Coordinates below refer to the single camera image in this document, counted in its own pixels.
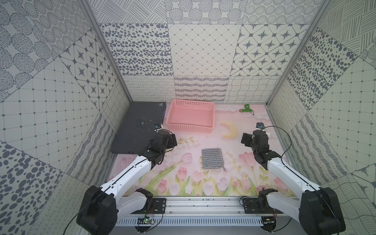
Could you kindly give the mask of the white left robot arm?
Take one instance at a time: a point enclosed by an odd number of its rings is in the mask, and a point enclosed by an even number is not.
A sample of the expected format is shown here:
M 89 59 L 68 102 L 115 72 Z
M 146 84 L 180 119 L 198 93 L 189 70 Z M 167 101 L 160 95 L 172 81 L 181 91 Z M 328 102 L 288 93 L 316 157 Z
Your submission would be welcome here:
M 151 192 L 139 188 L 130 196 L 125 196 L 125 193 L 163 161 L 167 150 L 176 146 L 172 132 L 158 130 L 125 170 L 102 186 L 91 186 L 86 190 L 75 216 L 76 223 L 91 235 L 108 235 L 118 219 L 136 211 L 149 211 L 153 199 Z

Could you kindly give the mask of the grey striped square dishcloth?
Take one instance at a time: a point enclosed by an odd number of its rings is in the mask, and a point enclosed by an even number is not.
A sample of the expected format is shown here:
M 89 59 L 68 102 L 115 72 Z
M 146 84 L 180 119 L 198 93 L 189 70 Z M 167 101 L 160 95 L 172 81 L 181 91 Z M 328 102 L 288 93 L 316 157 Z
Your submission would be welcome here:
M 224 166 L 222 151 L 220 148 L 206 148 L 201 151 L 203 169 L 223 169 Z

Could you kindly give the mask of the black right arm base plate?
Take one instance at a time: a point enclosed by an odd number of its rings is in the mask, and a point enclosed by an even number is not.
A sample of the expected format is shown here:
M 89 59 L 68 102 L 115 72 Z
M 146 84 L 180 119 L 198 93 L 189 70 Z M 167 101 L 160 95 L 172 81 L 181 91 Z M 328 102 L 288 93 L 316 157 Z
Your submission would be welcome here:
M 260 204 L 259 200 L 254 197 L 241 197 L 240 205 L 243 207 L 245 214 L 283 214 L 283 212 L 269 207 L 267 203 Z

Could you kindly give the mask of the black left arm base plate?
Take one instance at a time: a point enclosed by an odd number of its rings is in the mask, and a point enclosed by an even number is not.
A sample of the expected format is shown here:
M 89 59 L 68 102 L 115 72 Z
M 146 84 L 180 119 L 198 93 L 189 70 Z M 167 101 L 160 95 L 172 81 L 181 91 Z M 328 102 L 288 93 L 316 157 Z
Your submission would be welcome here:
M 133 214 L 165 214 L 166 201 L 166 198 L 153 198 L 142 210 L 135 211 Z

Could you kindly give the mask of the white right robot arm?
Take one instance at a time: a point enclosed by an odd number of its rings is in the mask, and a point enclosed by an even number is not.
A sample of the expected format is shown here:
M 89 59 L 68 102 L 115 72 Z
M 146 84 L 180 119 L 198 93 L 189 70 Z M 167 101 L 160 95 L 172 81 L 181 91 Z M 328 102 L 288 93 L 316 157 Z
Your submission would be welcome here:
M 277 189 L 262 189 L 257 199 L 242 198 L 245 213 L 256 204 L 261 213 L 282 212 L 300 223 L 308 235 L 332 235 L 346 230 L 346 224 L 337 194 L 305 178 L 283 161 L 281 155 L 269 148 L 268 136 L 263 129 L 244 133 L 241 143 L 250 147 L 254 158 L 264 169 L 277 176 L 297 196 L 289 198 Z

